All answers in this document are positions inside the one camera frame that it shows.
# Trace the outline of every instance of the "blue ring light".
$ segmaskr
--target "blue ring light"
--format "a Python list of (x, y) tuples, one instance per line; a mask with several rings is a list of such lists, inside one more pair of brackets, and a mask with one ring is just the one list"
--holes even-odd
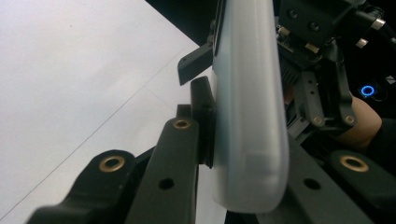
[(372, 86), (363, 86), (361, 88), (361, 94), (364, 97), (370, 97), (370, 96), (374, 95), (374, 93), (375, 93), (375, 89)]

